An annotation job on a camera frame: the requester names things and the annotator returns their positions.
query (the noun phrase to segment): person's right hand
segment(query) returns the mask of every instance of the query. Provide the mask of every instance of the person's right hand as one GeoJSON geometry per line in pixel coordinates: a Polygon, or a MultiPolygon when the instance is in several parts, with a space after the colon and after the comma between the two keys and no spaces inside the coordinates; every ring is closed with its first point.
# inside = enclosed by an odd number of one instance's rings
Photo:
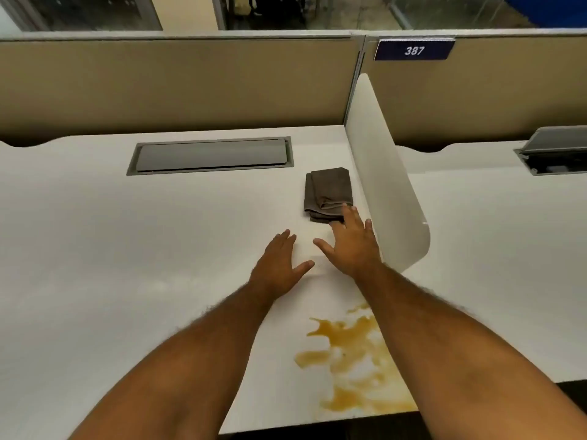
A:
{"type": "Polygon", "coordinates": [[[337,269],[357,280],[361,274],[368,274],[374,267],[382,265],[379,246],[370,219],[363,225],[357,208],[347,204],[343,205],[342,214],[344,224],[330,223],[336,241],[334,247],[319,238],[313,243],[337,269]]]}

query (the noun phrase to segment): person's left hand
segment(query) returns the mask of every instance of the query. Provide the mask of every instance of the person's left hand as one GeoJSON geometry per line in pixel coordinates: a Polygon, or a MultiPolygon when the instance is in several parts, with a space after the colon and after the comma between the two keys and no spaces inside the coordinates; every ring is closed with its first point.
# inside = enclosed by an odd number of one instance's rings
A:
{"type": "Polygon", "coordinates": [[[275,236],[251,272],[249,284],[268,293],[272,300],[288,293],[314,266],[314,261],[305,261],[292,268],[295,239],[289,230],[275,236]]]}

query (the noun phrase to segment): towel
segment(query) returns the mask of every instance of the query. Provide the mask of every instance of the towel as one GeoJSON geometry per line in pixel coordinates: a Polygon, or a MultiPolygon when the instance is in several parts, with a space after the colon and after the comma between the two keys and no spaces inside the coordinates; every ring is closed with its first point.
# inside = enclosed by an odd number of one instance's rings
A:
{"type": "Polygon", "coordinates": [[[342,204],[353,205],[349,170],[330,168],[306,174],[304,210],[311,221],[341,221],[342,204]]]}

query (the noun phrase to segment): folded cloth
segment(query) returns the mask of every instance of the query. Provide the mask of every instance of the folded cloth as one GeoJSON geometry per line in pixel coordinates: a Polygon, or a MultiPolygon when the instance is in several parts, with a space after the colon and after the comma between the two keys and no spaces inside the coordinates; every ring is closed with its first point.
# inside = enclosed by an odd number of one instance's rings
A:
{"type": "Polygon", "coordinates": [[[353,190],[346,168],[330,168],[306,174],[304,210],[314,222],[342,220],[342,204],[353,205],[353,190]]]}

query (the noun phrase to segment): hairy arm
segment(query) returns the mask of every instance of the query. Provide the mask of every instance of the hairy arm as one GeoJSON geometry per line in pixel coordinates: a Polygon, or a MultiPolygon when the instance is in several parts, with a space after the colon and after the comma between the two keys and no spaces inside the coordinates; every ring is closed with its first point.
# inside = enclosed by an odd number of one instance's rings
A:
{"type": "Polygon", "coordinates": [[[247,284],[139,362],[70,440],[216,438],[273,302],[313,267],[292,268],[295,235],[267,246],[247,284]]]}
{"type": "Polygon", "coordinates": [[[490,329],[385,266],[371,221],[355,207],[333,223],[331,247],[314,243],[351,276],[432,435],[439,440],[587,438],[587,416],[536,366],[490,329]]]}

